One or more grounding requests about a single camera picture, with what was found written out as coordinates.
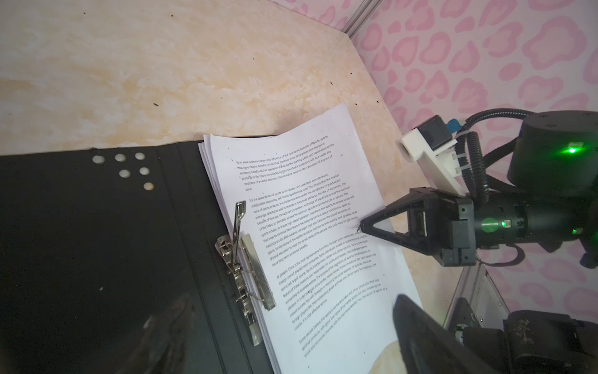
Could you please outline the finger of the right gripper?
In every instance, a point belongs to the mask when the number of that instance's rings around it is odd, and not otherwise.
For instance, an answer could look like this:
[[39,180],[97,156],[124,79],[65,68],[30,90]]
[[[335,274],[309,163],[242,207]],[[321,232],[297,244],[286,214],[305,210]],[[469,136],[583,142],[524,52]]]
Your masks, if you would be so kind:
[[[384,209],[361,220],[361,232],[381,238],[422,255],[438,257],[442,252],[439,231],[440,192],[411,189]],[[398,232],[393,218],[404,218],[406,230]]]

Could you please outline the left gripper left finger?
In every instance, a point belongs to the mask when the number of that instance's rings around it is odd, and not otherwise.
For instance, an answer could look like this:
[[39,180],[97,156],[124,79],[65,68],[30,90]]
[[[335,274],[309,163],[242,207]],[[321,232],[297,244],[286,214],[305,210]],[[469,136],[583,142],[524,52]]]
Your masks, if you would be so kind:
[[162,313],[151,315],[130,348],[108,362],[108,373],[182,373],[193,329],[194,305],[181,295]]

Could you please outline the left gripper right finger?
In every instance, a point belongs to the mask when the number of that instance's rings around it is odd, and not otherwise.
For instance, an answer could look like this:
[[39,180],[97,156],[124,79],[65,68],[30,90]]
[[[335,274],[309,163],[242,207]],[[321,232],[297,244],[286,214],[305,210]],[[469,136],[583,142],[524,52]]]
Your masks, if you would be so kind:
[[494,373],[406,295],[393,308],[400,351],[409,373]]

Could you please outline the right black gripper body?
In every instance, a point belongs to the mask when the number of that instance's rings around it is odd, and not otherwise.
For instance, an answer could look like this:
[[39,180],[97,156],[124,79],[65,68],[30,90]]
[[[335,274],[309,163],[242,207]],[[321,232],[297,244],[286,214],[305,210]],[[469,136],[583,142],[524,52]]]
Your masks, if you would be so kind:
[[476,239],[470,197],[437,189],[411,189],[406,247],[442,266],[473,266]]

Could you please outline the black file folder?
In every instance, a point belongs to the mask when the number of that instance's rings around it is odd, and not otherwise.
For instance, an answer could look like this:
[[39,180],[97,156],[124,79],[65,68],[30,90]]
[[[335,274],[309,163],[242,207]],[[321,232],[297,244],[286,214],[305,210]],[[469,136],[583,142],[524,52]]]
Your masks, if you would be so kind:
[[196,141],[1,159],[1,371],[108,373],[190,294],[182,373],[270,373],[215,249],[227,233]]

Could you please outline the paper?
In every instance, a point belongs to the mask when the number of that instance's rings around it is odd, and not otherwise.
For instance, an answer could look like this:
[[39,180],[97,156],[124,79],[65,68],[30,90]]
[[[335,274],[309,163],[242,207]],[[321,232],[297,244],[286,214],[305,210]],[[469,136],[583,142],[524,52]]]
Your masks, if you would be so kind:
[[276,373],[366,373],[396,342],[399,295],[419,300],[398,246],[360,223],[384,203],[350,112],[271,137],[199,144]]

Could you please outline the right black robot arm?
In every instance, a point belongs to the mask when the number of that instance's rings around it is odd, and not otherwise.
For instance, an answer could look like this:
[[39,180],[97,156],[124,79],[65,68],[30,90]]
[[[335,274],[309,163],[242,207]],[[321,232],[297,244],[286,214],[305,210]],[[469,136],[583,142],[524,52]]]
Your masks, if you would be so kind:
[[[497,108],[464,121],[433,116],[398,143],[433,187],[412,188],[362,219],[363,233],[435,258],[444,267],[479,264],[477,251],[523,246],[584,248],[597,266],[597,114]],[[595,373],[597,325],[556,313],[509,313],[482,327],[464,298],[447,327],[408,297],[393,320],[409,373]]]

